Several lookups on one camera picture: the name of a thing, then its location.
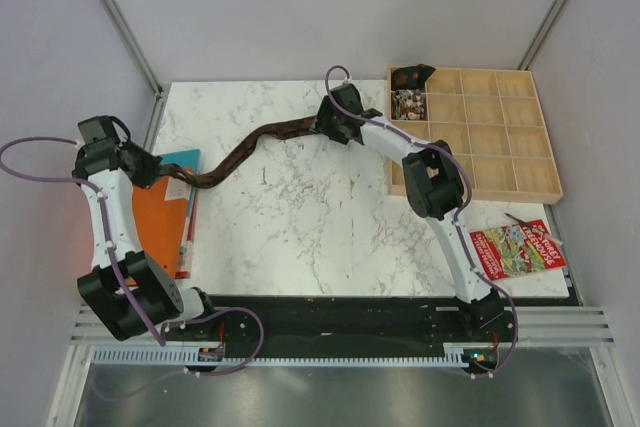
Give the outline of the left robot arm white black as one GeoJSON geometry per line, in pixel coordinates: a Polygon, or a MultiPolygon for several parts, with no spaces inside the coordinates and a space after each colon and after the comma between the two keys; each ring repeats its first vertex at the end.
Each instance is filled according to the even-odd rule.
{"type": "Polygon", "coordinates": [[[89,205],[94,251],[78,292],[119,341],[150,332],[162,344],[171,322],[208,340],[220,318],[206,293],[178,287],[139,240],[133,192],[152,186],[161,173],[161,158],[130,141],[107,138],[80,148],[72,175],[89,205]]]}

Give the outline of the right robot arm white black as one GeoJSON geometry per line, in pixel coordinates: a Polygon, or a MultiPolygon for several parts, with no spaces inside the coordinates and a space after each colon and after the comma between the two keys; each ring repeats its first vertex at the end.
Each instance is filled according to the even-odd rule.
{"type": "Polygon", "coordinates": [[[470,180],[443,141],[419,139],[380,112],[364,111],[358,100],[348,108],[327,95],[314,130],[342,144],[355,141],[401,167],[407,201],[426,220],[444,253],[459,302],[458,328],[467,339],[483,339],[504,312],[497,288],[479,271],[481,262],[463,219],[470,180]]]}

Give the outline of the brown red patterned tie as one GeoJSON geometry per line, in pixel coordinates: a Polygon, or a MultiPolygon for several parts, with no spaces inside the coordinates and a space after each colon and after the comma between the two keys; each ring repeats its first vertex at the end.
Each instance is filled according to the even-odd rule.
{"type": "Polygon", "coordinates": [[[195,174],[177,163],[169,163],[160,168],[159,178],[179,180],[196,189],[212,189],[226,180],[256,150],[259,140],[269,136],[280,141],[314,135],[316,116],[307,116],[288,121],[264,124],[250,132],[213,170],[195,174]]]}

